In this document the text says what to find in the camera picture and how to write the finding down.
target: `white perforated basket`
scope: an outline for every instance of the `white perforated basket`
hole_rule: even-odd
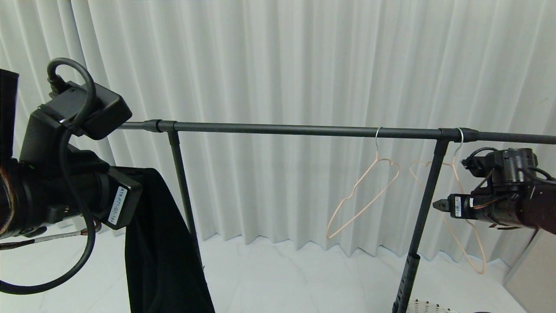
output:
[[[411,300],[407,313],[458,313],[429,301]]]

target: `clothing rack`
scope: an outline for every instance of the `clothing rack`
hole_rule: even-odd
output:
[[[243,133],[243,134],[280,134],[280,135],[309,135],[309,136],[343,136],[343,137],[375,137],[378,128],[374,127],[344,127],[344,126],[304,126],[304,125],[270,125],[270,124],[230,124],[230,123],[188,123],[166,120],[148,120],[143,122],[127,122],[120,129],[140,129],[155,133],[168,133],[168,139],[172,148],[172,155],[177,171],[183,207],[186,213],[186,222],[192,237],[195,239],[199,259],[199,246],[191,200],[187,188],[185,169],[180,149],[179,131],[208,132],[208,133]],[[404,272],[401,277],[398,294],[392,307],[392,313],[406,313],[411,296],[411,290],[415,282],[420,256],[417,254],[419,243],[425,228],[426,218],[433,200],[434,189],[442,168],[442,162],[448,144],[453,142],[471,141],[498,141],[529,144],[552,144],[556,145],[556,136],[490,133],[477,131],[469,128],[441,128],[441,129],[413,129],[413,128],[380,128],[380,138],[404,138],[404,139],[432,139],[436,140],[433,161],[430,165],[429,176],[426,181],[423,199],[419,208],[419,214],[413,230],[413,237],[409,246],[408,256]]]

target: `hanger hook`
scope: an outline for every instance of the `hanger hook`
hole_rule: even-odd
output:
[[[458,127],[457,130],[459,130],[459,133],[461,134],[461,141],[459,143],[459,147],[454,151],[454,158],[455,158],[455,155],[458,153],[459,149],[461,149],[461,146],[463,146],[463,140],[464,140],[463,131],[461,130],[461,128]]]
[[[376,130],[376,134],[375,134],[375,145],[376,145],[376,152],[377,152],[377,153],[379,152],[379,130],[380,130],[381,128],[382,128],[382,126],[379,127],[379,128]]]

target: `curtain fold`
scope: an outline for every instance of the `curtain fold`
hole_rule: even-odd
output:
[[[314,124],[556,134],[556,2],[514,1],[0,1],[0,66],[21,74],[16,147],[29,114],[47,101],[46,65],[70,57],[121,94],[133,120]],[[71,69],[60,74],[77,82]],[[399,178],[332,240],[329,217],[374,160],[374,139],[182,133],[183,157],[202,239],[257,236],[340,244],[403,255],[422,196],[408,166],[434,142],[380,139]],[[73,141],[111,164],[158,169],[179,199],[165,134],[118,130]],[[529,146],[556,172],[551,146]],[[458,144],[450,145],[450,162]],[[426,179],[427,168],[415,165]],[[466,192],[478,181],[458,166]],[[393,177],[379,164],[345,203],[332,229]],[[434,199],[456,192],[449,167]],[[449,219],[468,252],[471,228]],[[489,260],[513,265],[533,231],[476,223]],[[431,210],[420,253],[462,257]]]

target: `horizontal bar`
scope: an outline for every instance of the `horizontal bar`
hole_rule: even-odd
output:
[[[234,124],[234,123],[191,123],[164,120],[127,122],[120,129],[145,129],[154,132],[193,131],[206,133],[243,133],[243,134],[280,134],[310,136],[374,137],[378,128],[350,126],[312,126],[312,125],[272,125],[272,124]],[[532,144],[556,144],[556,136],[485,133],[461,128],[465,142],[502,141]],[[405,139],[448,139],[460,141],[458,129],[419,129],[419,128],[380,128],[380,138]]]

